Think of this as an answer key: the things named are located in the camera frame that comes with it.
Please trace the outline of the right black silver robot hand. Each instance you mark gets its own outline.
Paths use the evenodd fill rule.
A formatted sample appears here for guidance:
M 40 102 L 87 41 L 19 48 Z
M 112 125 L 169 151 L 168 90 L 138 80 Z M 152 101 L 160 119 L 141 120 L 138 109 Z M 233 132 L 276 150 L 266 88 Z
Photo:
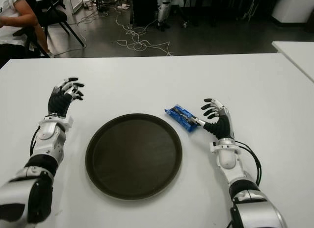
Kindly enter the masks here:
M 191 117 L 190 120 L 213 134 L 218 140 L 222 138 L 234 139 L 232 120 L 228 108 L 217 99 L 204 99 L 206 103 L 201 107 L 205 112 L 203 116 L 208 120 L 216 119 L 215 122 L 206 122 L 198 117 Z

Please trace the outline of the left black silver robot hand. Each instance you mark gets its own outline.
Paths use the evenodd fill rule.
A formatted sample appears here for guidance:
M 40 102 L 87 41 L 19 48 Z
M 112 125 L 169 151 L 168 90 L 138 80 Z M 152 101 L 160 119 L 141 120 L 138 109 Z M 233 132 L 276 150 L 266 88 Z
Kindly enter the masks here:
M 57 84 L 48 101 L 48 115 L 65 118 L 70 104 L 83 100 L 84 94 L 79 90 L 81 87 L 84 84 L 79 82 L 78 77 L 69 77 Z

